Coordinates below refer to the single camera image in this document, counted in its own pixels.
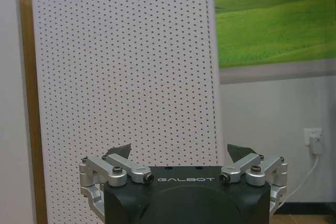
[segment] bolt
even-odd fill
[[[261,172],[261,167],[258,166],[258,165],[253,165],[251,167],[251,172],[253,172],[253,173],[260,173]]]
[[[226,173],[220,174],[219,181],[224,183],[224,184],[229,184],[230,183],[230,175],[226,174]]]
[[[147,174],[144,178],[143,181],[145,182],[145,184],[150,184],[154,181],[154,176],[153,174]]]
[[[113,174],[122,174],[122,168],[120,166],[115,166],[112,169]]]

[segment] white cable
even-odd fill
[[[292,197],[303,185],[304,183],[306,182],[307,178],[310,176],[310,174],[312,174],[312,172],[314,171],[317,163],[319,161],[319,156],[316,155],[316,159],[315,159],[315,163],[313,165],[313,167],[311,168],[311,170],[307,173],[307,175],[304,177],[304,179],[301,181],[300,185],[294,190],[292,191],[285,199],[283,199],[283,202],[279,205],[278,209],[280,207],[283,206],[283,204],[286,202],[286,200],[288,200],[290,197]]]

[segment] wooden floor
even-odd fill
[[[326,215],[274,215],[271,224],[335,224],[332,216]]]

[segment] landscape poster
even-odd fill
[[[335,0],[215,0],[221,68],[336,57]]]

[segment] metal joint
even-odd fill
[[[235,162],[232,166],[223,166],[221,169],[220,180],[224,183],[236,183],[240,181],[240,177],[251,166],[260,163],[260,156],[250,153],[242,159]]]
[[[154,176],[148,166],[138,165],[118,154],[108,155],[105,161],[115,167],[119,166],[126,170],[127,174],[131,176],[135,183],[150,184],[154,180]]]

